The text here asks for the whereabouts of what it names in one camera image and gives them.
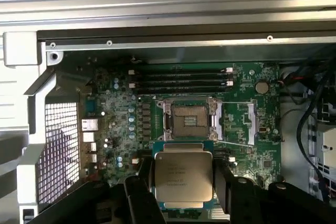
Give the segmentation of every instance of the ventilation grille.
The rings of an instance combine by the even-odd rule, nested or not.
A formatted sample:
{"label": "ventilation grille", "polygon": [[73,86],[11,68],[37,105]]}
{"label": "ventilation grille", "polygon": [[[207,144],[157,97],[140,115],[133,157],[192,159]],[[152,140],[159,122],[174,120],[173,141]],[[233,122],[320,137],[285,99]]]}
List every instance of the ventilation grille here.
{"label": "ventilation grille", "polygon": [[79,179],[76,103],[46,104],[46,145],[37,164],[38,203],[52,203]]}

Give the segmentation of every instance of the motherboard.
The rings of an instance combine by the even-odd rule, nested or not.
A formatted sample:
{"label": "motherboard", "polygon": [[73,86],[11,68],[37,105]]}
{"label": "motherboard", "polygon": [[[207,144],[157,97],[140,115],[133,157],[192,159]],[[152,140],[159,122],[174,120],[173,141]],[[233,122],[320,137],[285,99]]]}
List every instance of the motherboard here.
{"label": "motherboard", "polygon": [[87,178],[113,186],[153,156],[159,206],[189,219],[218,203],[213,157],[267,189],[281,166],[278,75],[274,62],[97,67],[81,92]]}

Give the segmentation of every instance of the green circuit board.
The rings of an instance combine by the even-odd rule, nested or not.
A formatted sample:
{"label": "green circuit board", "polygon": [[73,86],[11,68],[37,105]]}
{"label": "green circuit board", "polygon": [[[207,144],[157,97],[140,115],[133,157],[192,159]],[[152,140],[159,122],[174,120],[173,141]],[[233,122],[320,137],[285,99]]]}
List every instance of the green circuit board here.
{"label": "green circuit board", "polygon": [[[134,72],[172,72],[207,71],[231,69],[228,78],[233,85],[225,91],[203,92],[187,88],[169,93],[169,89],[145,90],[139,93],[133,84]],[[279,66],[264,62],[230,62],[230,63],[185,63],[161,65],[134,65],[125,68],[97,68],[91,82],[94,87],[92,95],[86,96],[86,117],[99,116],[99,131],[95,132],[98,151],[99,174],[110,185],[120,179],[134,175],[139,166],[132,162],[139,157],[139,151],[151,150],[153,143],[159,141],[164,131],[163,110],[158,101],[183,97],[184,104],[195,105],[195,97],[211,97],[222,104],[222,128],[220,140],[214,141],[214,150],[230,149],[232,172],[253,180],[263,188],[276,181],[280,174],[280,104],[279,104]],[[267,84],[267,90],[256,85]],[[254,124],[249,112],[253,108]],[[251,128],[255,128],[255,137],[251,144]],[[104,139],[113,141],[113,148],[103,148]],[[181,218],[197,219],[197,214],[183,211],[170,213]]]}

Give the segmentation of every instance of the perforated metal mesh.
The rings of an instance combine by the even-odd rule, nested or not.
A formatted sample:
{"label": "perforated metal mesh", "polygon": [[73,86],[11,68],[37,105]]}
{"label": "perforated metal mesh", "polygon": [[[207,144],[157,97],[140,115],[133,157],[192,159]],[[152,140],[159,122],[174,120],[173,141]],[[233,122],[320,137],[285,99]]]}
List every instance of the perforated metal mesh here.
{"label": "perforated metal mesh", "polygon": [[76,103],[46,104],[46,145],[37,174],[40,204],[55,201],[79,179]]}

